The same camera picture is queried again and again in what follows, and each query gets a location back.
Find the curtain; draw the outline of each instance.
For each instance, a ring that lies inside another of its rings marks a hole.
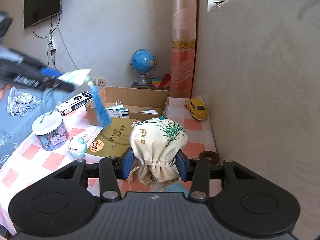
[[[195,67],[197,0],[173,0],[170,96],[190,98]]]

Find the ceramic figurine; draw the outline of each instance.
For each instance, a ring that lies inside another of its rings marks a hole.
[[[184,101],[184,105],[189,109],[192,117],[197,120],[204,120],[208,118],[207,109],[204,102],[198,98],[190,98]]]
[[[75,159],[83,159],[88,147],[83,138],[72,139],[69,142],[70,155]]]

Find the bed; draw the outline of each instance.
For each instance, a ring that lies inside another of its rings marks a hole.
[[[47,94],[47,91],[42,92],[34,89],[17,90],[32,93],[38,100],[43,99],[43,96]],[[73,93],[55,91],[47,102],[42,103],[36,109],[20,118],[7,113],[9,92],[9,90],[6,91],[4,98],[0,101],[0,168],[19,144],[31,133],[31,125],[37,117],[55,108],[58,102],[65,102],[73,96]]]

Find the globe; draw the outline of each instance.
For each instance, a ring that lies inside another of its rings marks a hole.
[[[140,74],[137,82],[147,83],[149,82],[147,75],[150,75],[157,66],[155,55],[147,49],[139,49],[132,56],[131,66],[135,72]]]

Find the drawstring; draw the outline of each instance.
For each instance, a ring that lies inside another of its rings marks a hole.
[[[177,161],[177,157],[174,157],[173,160],[170,162],[170,165],[169,165],[169,166],[172,167],[173,165],[175,165],[176,161]],[[131,191],[131,179],[132,179],[132,181],[133,181],[133,173],[134,173],[136,170],[138,170],[138,169],[140,169],[140,165],[135,166],[135,167],[132,169],[132,171],[130,171],[130,173],[129,173],[129,176],[128,176],[129,191]]]
[[[133,181],[133,173],[134,173],[137,169],[139,169],[139,168],[140,168],[139,165],[138,165],[138,166],[135,166],[135,167],[132,169],[132,171],[130,171],[130,173],[129,173],[129,176],[128,176],[129,191],[131,191],[131,179],[132,179],[132,181]]]

